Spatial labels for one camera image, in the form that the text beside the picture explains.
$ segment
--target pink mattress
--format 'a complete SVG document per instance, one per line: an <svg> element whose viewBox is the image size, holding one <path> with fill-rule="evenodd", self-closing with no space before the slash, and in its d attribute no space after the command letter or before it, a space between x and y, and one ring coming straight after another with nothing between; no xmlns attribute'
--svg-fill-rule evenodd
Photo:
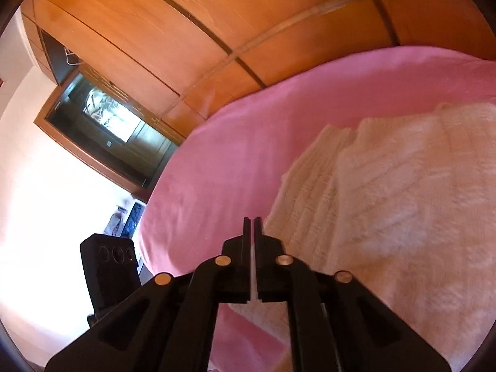
<svg viewBox="0 0 496 372"><path fill-rule="evenodd" d="M496 101L496 62L434 47L395 47L323 64L239 99L177 150L141 220L153 273L180 275L266 217L281 176L324 125L422 113L439 103ZM221 306L211 359L221 372L270 370L287 344Z"/></svg>

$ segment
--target white wall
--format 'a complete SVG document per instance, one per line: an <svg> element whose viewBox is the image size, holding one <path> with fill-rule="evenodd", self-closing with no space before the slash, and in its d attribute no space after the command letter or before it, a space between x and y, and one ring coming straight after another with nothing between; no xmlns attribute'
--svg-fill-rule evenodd
<svg viewBox="0 0 496 372"><path fill-rule="evenodd" d="M35 62L31 48L26 47L27 43L21 12L18 10L0 37L0 78L3 80L0 88L0 116Z"/></svg>
<svg viewBox="0 0 496 372"><path fill-rule="evenodd" d="M0 119L0 318L40 365L87 329L79 244L130 198L34 125L54 87L32 67Z"/></svg>

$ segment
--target beige blanket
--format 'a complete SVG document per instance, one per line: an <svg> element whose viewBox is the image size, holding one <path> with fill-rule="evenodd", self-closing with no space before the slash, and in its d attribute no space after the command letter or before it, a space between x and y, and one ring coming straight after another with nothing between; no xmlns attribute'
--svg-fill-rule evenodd
<svg viewBox="0 0 496 372"><path fill-rule="evenodd" d="M313 269L350 270L461 370L496 317L496 108L326 127L264 227ZM283 304L232 307L288 340Z"/></svg>

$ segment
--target pink fabric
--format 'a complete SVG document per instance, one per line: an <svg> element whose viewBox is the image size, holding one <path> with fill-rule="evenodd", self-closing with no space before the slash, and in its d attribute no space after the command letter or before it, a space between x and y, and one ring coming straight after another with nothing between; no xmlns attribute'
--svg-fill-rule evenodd
<svg viewBox="0 0 496 372"><path fill-rule="evenodd" d="M434 47L354 54L227 105L195 129L162 174L140 225L153 273L193 270L266 217L281 176L322 128L496 100L496 62ZM227 307L211 359L219 371L264 371L285 346Z"/></svg>

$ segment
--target wooden frame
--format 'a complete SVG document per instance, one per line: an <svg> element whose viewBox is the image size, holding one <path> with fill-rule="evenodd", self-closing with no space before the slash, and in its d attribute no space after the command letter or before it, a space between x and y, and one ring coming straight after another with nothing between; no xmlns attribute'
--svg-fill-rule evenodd
<svg viewBox="0 0 496 372"><path fill-rule="evenodd" d="M104 164L103 162L95 159L93 156L88 154L82 147L77 145L75 142L70 140L68 137L66 137L60 130L58 130L54 125L52 125L48 120L47 117L51 113L51 111L54 109L55 104L57 101L60 99L61 95L64 93L64 91L67 89L67 87L70 85L71 82L75 79L75 77L78 74L83 74L87 75L87 69L85 70L84 68L82 69L75 69L73 73L71 73L67 79L64 81L64 83L60 86L57 86L54 91L51 93L49 98L46 100L45 104L41 108L40 112L36 116L34 120L34 124L37 125L41 130L43 130L52 140L54 140L57 144L59 144L61 147L63 147L65 150L73 154L76 158L84 162L86 165L88 165L91 169L95 170L102 176L106 177L108 180L112 181L116 185L122 187L124 190L130 192L130 194L133 197L136 197L140 199L143 202L148 202L148 199L151 194L150 189L145 189L144 187L141 187L130 180L126 179L124 176L113 170L111 167L108 165ZM97 82L94 77L90 77L92 82ZM136 110L132 105L129 103L123 103L123 99L118 99L118 101L122 104L124 104L127 108L131 109L136 115L138 115L142 120L147 121L146 118L143 118L144 116L139 110ZM172 142L175 144L180 144L182 142L182 138L178 138L178 135L176 133L167 133L165 137L170 139Z"/></svg>

